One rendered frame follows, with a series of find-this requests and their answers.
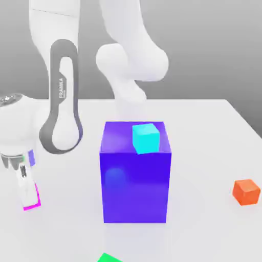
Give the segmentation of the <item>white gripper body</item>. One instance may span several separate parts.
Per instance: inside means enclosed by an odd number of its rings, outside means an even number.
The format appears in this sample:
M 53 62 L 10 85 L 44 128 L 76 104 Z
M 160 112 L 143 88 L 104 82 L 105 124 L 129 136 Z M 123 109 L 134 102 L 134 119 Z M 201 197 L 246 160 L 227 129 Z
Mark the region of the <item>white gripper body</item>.
M 26 165 L 19 165 L 16 171 L 19 194 L 23 206 L 30 206 L 37 203 L 35 182 L 32 177 L 31 168 Z

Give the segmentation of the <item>small magenta cube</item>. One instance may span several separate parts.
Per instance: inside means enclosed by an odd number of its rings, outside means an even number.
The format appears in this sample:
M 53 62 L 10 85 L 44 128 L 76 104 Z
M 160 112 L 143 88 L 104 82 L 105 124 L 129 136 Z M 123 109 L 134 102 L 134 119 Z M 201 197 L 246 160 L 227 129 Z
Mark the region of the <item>small magenta cube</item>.
M 38 191 L 38 188 L 37 188 L 37 185 L 36 185 L 36 184 L 35 184 L 35 189 L 36 189 L 36 193 L 37 193 L 37 203 L 35 203 L 35 204 L 33 204 L 33 205 L 30 205 L 30 206 L 24 206 L 24 207 L 23 207 L 23 210 L 24 210 L 24 211 L 27 211 L 27 210 L 30 210 L 30 209 L 33 209 L 33 208 L 36 208 L 36 207 L 41 206 L 39 191 Z

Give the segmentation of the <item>small green cube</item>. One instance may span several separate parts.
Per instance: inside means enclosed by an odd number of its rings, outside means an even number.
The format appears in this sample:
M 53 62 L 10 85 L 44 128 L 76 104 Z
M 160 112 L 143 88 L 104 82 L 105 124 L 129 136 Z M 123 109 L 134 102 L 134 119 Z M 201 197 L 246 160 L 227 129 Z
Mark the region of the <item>small green cube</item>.
M 103 253 L 97 262 L 123 262 L 107 253 Z

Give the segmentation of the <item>small cyan cube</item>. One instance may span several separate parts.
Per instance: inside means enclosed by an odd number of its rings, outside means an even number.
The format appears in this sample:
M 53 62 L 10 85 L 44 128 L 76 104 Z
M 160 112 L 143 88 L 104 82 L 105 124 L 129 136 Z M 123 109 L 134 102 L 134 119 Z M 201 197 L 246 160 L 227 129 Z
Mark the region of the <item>small cyan cube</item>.
M 139 155 L 158 152 L 160 132 L 153 123 L 133 125 L 132 142 Z

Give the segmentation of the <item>small orange cube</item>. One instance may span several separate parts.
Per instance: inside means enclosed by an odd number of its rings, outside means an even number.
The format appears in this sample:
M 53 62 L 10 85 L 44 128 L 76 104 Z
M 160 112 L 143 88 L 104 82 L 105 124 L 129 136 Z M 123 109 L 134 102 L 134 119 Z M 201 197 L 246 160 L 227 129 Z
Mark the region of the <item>small orange cube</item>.
M 251 179 L 245 179 L 234 182 L 232 195 L 243 206 L 256 204 L 260 192 L 261 189 Z

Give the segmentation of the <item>large blue box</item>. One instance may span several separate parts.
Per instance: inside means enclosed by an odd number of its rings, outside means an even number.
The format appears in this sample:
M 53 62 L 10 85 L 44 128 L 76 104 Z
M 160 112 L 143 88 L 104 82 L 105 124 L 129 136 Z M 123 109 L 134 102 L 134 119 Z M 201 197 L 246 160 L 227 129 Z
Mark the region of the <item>large blue box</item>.
M 100 147 L 105 223 L 165 223 L 171 148 L 163 122 L 158 152 L 137 154 L 132 143 L 135 122 L 107 121 Z

